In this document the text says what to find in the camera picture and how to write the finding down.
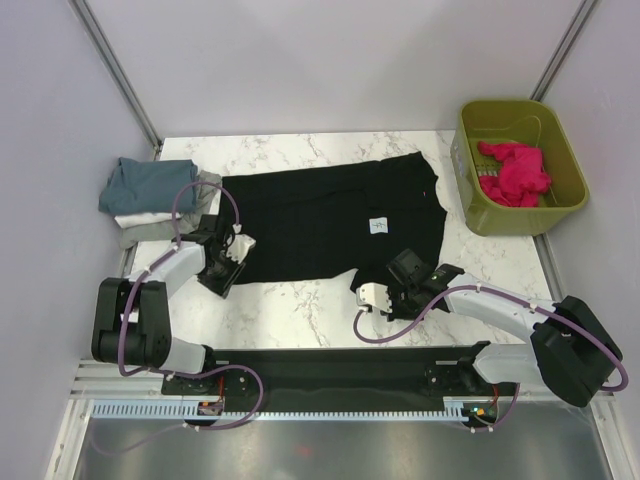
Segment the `black t shirt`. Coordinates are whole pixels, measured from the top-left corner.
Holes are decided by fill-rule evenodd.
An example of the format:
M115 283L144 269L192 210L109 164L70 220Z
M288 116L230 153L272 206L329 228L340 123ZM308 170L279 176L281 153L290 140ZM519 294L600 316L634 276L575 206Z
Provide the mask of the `black t shirt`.
M256 241L238 284L331 279L348 271L364 283L392 286L388 264L406 249L435 266L447 212L437 175L419 152L338 165L226 176L238 218Z

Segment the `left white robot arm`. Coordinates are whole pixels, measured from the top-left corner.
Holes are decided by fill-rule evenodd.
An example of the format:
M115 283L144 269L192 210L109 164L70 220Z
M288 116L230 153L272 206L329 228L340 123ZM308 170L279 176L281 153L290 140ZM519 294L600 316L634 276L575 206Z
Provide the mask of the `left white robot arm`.
M184 376L198 393L219 382L207 347L172 333L169 300L188 281L200 282L226 298L246 266L256 240L216 215L205 215L198 228L174 238L150 265L124 278L107 278L99 286L91 354L132 376L143 370Z

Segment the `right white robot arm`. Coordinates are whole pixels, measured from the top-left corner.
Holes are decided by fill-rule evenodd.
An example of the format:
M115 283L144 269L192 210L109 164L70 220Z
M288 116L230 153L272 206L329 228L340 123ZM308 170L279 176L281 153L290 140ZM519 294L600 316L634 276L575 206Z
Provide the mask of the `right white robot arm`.
M584 407L596 393L628 385L620 349L576 297L554 302L519 295L450 264L431 268L410 249L387 268L397 282L390 290L393 317L416 321L437 309L518 338L516 344L488 343L458 368L459 384L469 393L498 383L540 385Z

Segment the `folded white t shirt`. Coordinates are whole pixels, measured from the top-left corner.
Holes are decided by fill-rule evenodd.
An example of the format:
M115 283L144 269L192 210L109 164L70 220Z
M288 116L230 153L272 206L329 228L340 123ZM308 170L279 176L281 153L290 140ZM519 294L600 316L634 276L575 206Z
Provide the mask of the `folded white t shirt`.
M114 220L122 229L128 229L143 225L157 224L165 221L170 221L172 218L171 213L137 213L130 215L117 215Z

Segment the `folded teal t shirt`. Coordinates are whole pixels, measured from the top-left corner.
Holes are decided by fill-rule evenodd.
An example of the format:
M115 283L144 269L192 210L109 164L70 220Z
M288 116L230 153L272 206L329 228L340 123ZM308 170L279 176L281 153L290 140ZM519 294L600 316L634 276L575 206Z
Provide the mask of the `folded teal t shirt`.
M194 182L198 167L192 160L139 162L120 157L99 196L98 209L112 216L137 213L172 212L178 193L176 211L191 213L196 208Z

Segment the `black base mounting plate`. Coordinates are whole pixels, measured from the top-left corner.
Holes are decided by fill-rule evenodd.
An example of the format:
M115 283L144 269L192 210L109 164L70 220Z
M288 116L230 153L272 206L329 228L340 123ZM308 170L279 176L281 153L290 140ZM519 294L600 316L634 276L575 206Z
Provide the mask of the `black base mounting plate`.
M165 395L222 395L228 412L374 413L440 410L447 397L502 397L472 367L481 343L459 347L373 347L207 351L222 373L164 381Z

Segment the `blue tub label sticker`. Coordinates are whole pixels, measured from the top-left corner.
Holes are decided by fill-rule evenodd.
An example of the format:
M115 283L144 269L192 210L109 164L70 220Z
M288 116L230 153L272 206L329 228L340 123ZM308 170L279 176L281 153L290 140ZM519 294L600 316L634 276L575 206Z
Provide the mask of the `blue tub label sticker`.
M464 178L466 175L466 160L464 154L460 152L459 146L457 144L451 147L452 149L452 159L455 162L455 166L457 167L458 175L461 178Z

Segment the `pink t shirt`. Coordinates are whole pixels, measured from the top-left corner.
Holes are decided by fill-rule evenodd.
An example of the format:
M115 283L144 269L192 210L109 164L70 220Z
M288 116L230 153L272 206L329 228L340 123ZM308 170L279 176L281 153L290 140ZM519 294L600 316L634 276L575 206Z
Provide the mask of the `pink t shirt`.
M479 141L478 151L500 164L498 173L479 175L484 194L493 202L511 208L536 208L552 180L544 170L540 148L521 143L490 144Z

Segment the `olive green plastic tub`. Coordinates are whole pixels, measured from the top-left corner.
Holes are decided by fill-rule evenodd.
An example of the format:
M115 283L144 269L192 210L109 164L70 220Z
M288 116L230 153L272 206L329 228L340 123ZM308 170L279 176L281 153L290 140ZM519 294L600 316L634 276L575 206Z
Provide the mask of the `olive green plastic tub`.
M479 153L477 144L521 143L540 148L552 183L536 208L499 205L482 191L478 176L495 176L500 164ZM461 178L452 159L467 227L480 236L537 236L582 208L589 191L556 114L528 99L474 100L461 107L452 145L466 160Z

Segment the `aluminium frame rail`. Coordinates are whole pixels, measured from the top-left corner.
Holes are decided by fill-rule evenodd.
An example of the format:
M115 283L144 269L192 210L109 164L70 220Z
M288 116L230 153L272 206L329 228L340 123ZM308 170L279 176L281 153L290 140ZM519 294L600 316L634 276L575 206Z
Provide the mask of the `aluminium frame rail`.
M420 351L416 358L408 350L339 350L339 351L233 351L230 361L238 363L202 379L139 372L130 377L120 374L114 365L84 363L76 374L76 388L85 391L144 390L151 382L154 395L220 396L253 398L263 389L266 395L283 392L334 395L339 390L354 393L368 389L371 393L408 393L428 398L488 396L497 391L512 394L514 380L487 381L471 364L471 357L429 357Z

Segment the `left aluminium corner post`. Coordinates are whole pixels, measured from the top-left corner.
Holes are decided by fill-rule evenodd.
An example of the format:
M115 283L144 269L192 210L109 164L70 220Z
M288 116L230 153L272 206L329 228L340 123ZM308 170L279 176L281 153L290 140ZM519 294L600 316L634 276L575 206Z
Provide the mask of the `left aluminium corner post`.
M153 150L158 153L162 148L163 139L159 135L146 109L143 107L133 84L128 78L125 69L119 61L114 48L108 40L89 2L86 0L70 0L69 4L94 45L98 56L106 67L144 137L152 146Z

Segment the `aluminium corner post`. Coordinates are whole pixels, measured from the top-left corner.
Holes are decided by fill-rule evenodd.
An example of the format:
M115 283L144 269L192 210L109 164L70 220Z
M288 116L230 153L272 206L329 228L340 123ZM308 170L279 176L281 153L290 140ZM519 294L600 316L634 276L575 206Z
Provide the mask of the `aluminium corner post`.
M580 35L586 28L590 18L600 3L600 0L582 0L579 3L576 12L572 16L559 43L529 96L530 100L537 102L542 102L544 100L551 89L554 80L561 71L564 63L568 60L571 51L575 47Z
M106 67L144 137L152 146L153 150L158 153L162 148L163 139L159 135L146 109L143 107L133 84L128 78L125 69L119 61L114 48L108 40L89 2L86 0L70 0L69 4L94 45L98 56Z

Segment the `right aluminium corner post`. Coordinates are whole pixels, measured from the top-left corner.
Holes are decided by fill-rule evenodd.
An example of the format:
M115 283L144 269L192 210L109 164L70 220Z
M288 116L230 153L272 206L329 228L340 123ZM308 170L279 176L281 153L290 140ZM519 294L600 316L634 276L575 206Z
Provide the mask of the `right aluminium corner post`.
M537 102L542 102L544 100L551 89L554 80L561 71L564 63L568 60L571 51L575 47L580 35L586 28L590 18L600 3L600 0L582 0L579 3L576 12L572 16L559 43L529 96L530 100Z

